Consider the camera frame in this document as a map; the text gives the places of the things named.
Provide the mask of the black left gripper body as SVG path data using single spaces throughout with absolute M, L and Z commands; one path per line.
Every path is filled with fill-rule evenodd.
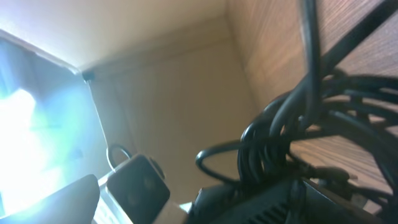
M 206 223 L 382 223 L 307 179 L 284 178 L 251 192 L 232 185 L 199 191 L 186 220 Z

